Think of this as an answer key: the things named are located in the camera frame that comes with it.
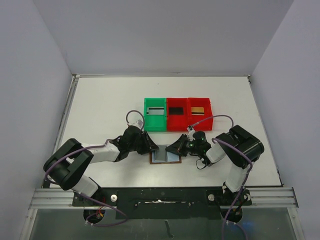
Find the brown leather card holder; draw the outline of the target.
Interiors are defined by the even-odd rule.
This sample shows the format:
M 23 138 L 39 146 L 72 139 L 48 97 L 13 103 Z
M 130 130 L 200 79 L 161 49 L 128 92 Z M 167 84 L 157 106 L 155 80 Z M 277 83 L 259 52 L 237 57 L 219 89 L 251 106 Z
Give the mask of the brown leather card holder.
M 149 163 L 151 165 L 180 164 L 182 162 L 179 155 L 166 151 L 166 147 L 166 145 L 159 145 L 158 150 L 149 153 Z

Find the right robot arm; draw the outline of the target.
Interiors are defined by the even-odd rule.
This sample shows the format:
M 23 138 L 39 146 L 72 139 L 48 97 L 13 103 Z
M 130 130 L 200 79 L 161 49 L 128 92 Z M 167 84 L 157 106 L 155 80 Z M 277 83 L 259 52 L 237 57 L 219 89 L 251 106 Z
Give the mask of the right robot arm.
M 248 180 L 250 171 L 264 153 L 263 143 L 239 125 L 228 132 L 207 140 L 206 133 L 191 129 L 178 140 L 168 145 L 165 150 L 180 157 L 187 155 L 198 157 L 205 167 L 210 167 L 228 157 L 232 164 L 222 192 L 223 200 L 230 205 L 241 198 L 240 191 Z

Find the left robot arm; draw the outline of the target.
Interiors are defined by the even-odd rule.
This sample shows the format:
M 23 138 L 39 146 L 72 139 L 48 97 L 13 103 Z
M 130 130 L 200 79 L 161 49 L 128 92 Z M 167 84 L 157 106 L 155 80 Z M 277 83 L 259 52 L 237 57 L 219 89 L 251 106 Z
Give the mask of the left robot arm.
M 88 204 L 100 203 L 100 186 L 85 171 L 91 163 L 116 163 L 136 152 L 146 155 L 159 147 L 146 131 L 130 125 L 124 133 L 103 144 L 82 144 L 75 138 L 68 139 L 44 164 L 44 178 L 51 184 L 60 186 L 64 191 L 72 190 L 84 195 Z

